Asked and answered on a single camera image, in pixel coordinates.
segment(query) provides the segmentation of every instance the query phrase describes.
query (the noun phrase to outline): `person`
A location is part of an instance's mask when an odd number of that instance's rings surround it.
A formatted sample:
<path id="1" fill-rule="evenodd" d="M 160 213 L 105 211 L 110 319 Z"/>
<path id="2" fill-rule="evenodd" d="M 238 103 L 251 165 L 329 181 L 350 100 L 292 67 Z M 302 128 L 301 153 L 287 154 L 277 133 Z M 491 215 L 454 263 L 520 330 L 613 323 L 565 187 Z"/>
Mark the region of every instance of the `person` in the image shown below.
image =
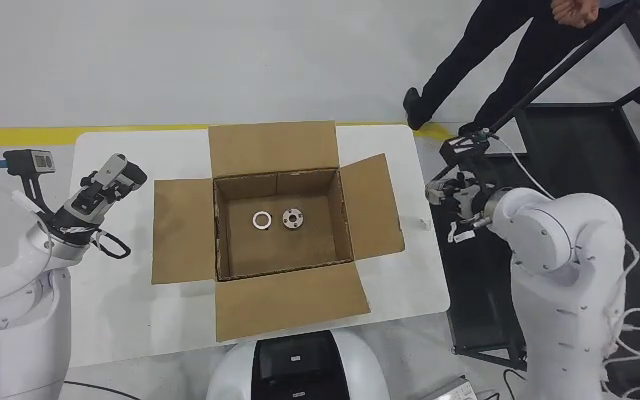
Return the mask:
<path id="1" fill-rule="evenodd" d="M 459 134 L 488 128 L 507 113 L 575 47 L 623 7 L 625 0 L 482 0 L 464 36 L 422 89 L 403 101 L 407 123 L 419 130 L 462 79 L 533 18 L 504 80 Z"/>

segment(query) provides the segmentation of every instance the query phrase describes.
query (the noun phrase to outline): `open cardboard box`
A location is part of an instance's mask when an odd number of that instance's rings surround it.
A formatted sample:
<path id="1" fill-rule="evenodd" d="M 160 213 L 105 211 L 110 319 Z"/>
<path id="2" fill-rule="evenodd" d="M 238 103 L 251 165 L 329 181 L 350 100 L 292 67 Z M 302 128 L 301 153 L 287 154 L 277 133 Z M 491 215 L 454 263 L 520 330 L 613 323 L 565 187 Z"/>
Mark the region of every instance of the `open cardboard box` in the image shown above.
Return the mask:
<path id="1" fill-rule="evenodd" d="M 404 250 L 384 154 L 339 168 L 333 122 L 213 126 L 209 143 L 212 179 L 155 182 L 152 283 L 215 279 L 217 341 L 368 313 L 355 261 Z"/>

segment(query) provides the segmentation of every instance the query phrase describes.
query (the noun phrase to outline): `metal ring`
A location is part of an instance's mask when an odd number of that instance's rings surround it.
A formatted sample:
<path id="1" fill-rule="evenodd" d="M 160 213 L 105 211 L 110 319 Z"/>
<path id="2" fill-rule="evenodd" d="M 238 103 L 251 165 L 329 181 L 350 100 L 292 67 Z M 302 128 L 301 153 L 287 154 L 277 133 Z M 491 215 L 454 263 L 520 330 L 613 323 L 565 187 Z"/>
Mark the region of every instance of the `metal ring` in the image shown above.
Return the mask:
<path id="1" fill-rule="evenodd" d="M 297 208 L 290 208 L 282 214 L 282 223 L 288 229 L 298 229 L 302 226 L 304 217 L 302 211 Z"/>
<path id="2" fill-rule="evenodd" d="M 258 224 L 258 217 L 261 215 L 267 217 L 267 223 L 264 225 Z M 253 226 L 260 230 L 269 229 L 269 227 L 271 226 L 271 215 L 266 211 L 258 211 L 257 213 L 253 214 Z"/>

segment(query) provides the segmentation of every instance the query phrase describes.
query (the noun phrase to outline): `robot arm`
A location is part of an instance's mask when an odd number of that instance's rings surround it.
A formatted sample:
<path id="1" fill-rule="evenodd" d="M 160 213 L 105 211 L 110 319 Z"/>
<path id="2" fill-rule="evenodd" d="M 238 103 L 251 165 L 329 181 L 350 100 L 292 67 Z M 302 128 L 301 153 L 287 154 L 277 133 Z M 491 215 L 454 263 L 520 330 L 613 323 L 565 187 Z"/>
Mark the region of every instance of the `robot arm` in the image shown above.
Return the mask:
<path id="1" fill-rule="evenodd" d="M 464 171 L 429 183 L 427 197 L 458 215 L 450 241 L 487 227 L 513 251 L 512 300 L 527 346 L 524 398 L 600 400 L 603 360 L 616 350 L 624 312 L 620 214 L 593 194 L 553 199 L 479 179 L 474 167 L 494 136 L 481 131 L 445 142 L 441 155 Z"/>
<path id="2" fill-rule="evenodd" d="M 5 152 L 4 156 L 10 174 L 35 187 L 38 164 L 32 153 L 43 157 L 45 166 L 46 157 L 51 156 L 31 150 Z M 49 167 L 53 168 L 51 159 Z M 67 267 L 82 260 L 90 243 L 115 258 L 130 253 L 117 239 L 125 252 L 111 253 L 92 235 L 113 238 L 100 229 L 106 212 L 146 178 L 138 166 L 115 154 L 100 171 L 83 178 L 81 189 L 55 214 L 44 204 L 39 189 L 31 192 L 25 188 L 26 197 L 14 193 L 14 199 L 36 213 L 39 222 L 20 238 L 15 262 L 0 267 L 0 399 L 58 398 L 71 356 Z"/>

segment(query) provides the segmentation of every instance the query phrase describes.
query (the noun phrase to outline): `yellow floor stripe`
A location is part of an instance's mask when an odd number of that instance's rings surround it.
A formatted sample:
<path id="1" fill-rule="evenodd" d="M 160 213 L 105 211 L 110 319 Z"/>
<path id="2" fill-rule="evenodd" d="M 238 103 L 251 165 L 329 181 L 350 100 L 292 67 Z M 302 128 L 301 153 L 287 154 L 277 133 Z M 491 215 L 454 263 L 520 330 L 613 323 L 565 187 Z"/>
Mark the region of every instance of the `yellow floor stripe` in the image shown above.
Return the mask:
<path id="1" fill-rule="evenodd" d="M 340 122 L 338 125 L 404 125 L 402 122 Z M 165 131 L 204 129 L 209 124 L 191 125 L 128 125 L 128 126 L 73 126 L 73 127 L 43 127 L 43 128 L 0 128 L 0 146 L 56 146 L 74 144 L 78 137 L 85 132 L 132 132 L 132 131 Z M 430 137 L 438 141 L 445 141 L 453 135 L 440 124 L 429 123 L 415 136 Z"/>
<path id="2" fill-rule="evenodd" d="M 59 128 L 0 128 L 0 146 L 55 146 L 74 144 L 85 132 L 131 132 L 203 129 L 208 125 L 74 126 Z"/>
<path id="3" fill-rule="evenodd" d="M 413 136 L 428 137 L 439 142 L 444 142 L 445 140 L 454 137 L 447 128 L 435 122 L 424 124 L 419 131 L 413 131 Z"/>

